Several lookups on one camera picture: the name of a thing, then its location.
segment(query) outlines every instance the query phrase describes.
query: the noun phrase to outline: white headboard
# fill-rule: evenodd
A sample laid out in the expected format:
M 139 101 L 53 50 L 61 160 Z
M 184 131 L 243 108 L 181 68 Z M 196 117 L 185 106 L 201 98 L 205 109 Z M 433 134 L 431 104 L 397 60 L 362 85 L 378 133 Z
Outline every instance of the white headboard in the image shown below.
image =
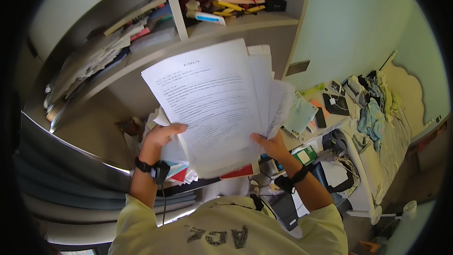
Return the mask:
M 393 51 L 381 71 L 385 73 L 390 88 L 400 95 L 401 108 L 411 128 L 412 137 L 414 137 L 425 130 L 433 120 L 424 124 L 425 105 L 422 85 L 417 77 L 409 75 L 404 68 L 393 64 L 396 53 L 397 51 Z

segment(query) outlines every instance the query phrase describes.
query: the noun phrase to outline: red book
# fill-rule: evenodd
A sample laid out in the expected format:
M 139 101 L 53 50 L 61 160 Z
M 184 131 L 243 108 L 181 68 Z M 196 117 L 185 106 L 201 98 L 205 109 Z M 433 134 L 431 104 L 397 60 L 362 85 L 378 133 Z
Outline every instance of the red book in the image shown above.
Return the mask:
M 145 27 L 143 30 L 141 30 L 139 33 L 136 33 L 132 37 L 130 37 L 130 41 L 134 41 L 138 39 L 139 37 L 143 37 L 144 35 L 147 35 L 150 33 L 150 29 L 148 27 Z
M 258 164 L 258 161 L 256 161 L 243 168 L 240 168 L 240 169 L 237 169 L 230 173 L 221 175 L 220 179 L 232 179 L 232 178 L 238 178 L 238 177 L 242 177 L 242 176 L 255 175 L 258 173 L 260 173 L 260 165 Z
M 179 182 L 184 182 L 184 179 L 186 178 L 186 173 L 187 173 L 187 168 L 184 168 L 182 171 L 180 171 L 179 173 L 176 173 L 175 175 L 173 175 L 170 178 L 174 179 L 176 181 L 179 181 Z

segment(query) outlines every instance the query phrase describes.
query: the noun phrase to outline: bedsheet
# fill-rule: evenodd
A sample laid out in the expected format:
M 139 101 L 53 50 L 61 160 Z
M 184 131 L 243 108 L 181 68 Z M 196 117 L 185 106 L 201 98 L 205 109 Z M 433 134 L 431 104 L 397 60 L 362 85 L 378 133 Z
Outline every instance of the bedsheet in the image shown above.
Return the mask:
M 366 135 L 357 130 L 357 119 L 345 119 L 342 124 L 338 125 L 347 132 L 351 137 L 355 135 L 362 140 Z M 382 169 L 382 181 L 378 178 L 371 180 L 372 175 L 367 175 L 368 182 L 380 182 L 380 189 L 372 193 L 373 201 L 379 205 L 387 193 L 393 179 L 398 172 L 401 163 L 404 160 L 406 151 L 411 143 L 411 129 L 409 123 L 401 109 L 398 110 L 398 117 L 393 118 L 391 122 L 385 121 L 384 135 L 382 146 L 377 153 L 379 166 Z
M 378 158 L 382 168 L 384 183 L 378 195 L 374 196 L 376 204 L 380 204 L 382 198 L 389 190 L 396 173 L 404 160 L 406 151 L 411 143 L 411 128 L 401 108 L 398 116 L 394 116 L 391 122 L 386 121 L 382 147 Z

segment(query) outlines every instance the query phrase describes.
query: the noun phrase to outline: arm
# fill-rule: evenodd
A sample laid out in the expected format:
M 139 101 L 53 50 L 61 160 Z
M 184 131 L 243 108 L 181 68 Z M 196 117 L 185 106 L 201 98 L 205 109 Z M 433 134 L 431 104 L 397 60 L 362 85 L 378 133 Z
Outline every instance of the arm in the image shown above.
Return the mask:
M 186 129 L 187 126 L 181 124 L 173 124 L 167 127 L 156 125 L 145 137 L 139 160 L 150 166 L 154 165 L 160 160 L 162 146 L 171 141 L 170 136 L 183 133 Z M 155 179 L 151 178 L 148 173 L 135 169 L 130 183 L 129 195 L 152 209 L 156 200 L 156 192 Z
M 270 140 L 256 133 L 252 134 L 251 138 L 264 148 L 268 156 L 277 160 L 283 166 L 289 178 L 292 178 L 303 167 L 303 164 L 286 150 L 280 131 Z M 333 204 L 329 192 L 311 173 L 308 173 L 302 181 L 294 184 L 294 187 L 309 212 Z

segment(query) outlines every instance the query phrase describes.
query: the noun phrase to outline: orange card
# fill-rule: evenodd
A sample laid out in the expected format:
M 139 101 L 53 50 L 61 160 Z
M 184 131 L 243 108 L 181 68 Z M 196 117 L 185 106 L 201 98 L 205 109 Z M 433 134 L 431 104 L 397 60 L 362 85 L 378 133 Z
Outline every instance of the orange card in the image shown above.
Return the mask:
M 324 115 L 324 118 L 327 118 L 327 116 L 329 116 L 329 112 L 318 102 L 317 99 L 311 99 L 310 100 L 310 104 L 316 106 L 316 107 L 320 107 L 323 109 L 323 115 Z

